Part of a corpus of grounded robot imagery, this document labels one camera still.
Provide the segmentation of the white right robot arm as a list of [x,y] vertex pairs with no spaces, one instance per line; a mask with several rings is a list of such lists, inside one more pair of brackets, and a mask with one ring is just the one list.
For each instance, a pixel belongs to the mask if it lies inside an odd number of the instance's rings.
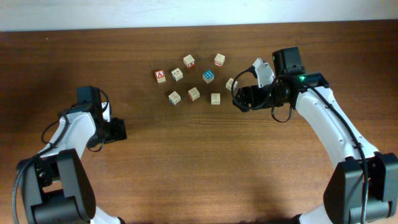
[[323,203],[293,217],[293,223],[369,223],[397,213],[397,156],[383,154],[355,128],[340,108],[329,83],[308,73],[298,47],[261,58],[247,68],[257,84],[231,83],[233,105],[242,112],[289,105],[312,127],[334,167]]

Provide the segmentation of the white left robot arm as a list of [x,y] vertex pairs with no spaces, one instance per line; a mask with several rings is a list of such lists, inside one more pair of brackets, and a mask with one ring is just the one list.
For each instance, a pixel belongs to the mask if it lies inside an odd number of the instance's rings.
[[104,91],[95,86],[77,89],[77,103],[62,111],[45,147],[17,165],[13,195],[22,195],[28,223],[114,223],[96,205],[95,194],[81,163],[85,149],[100,151],[105,144],[127,138],[124,121],[111,116]]

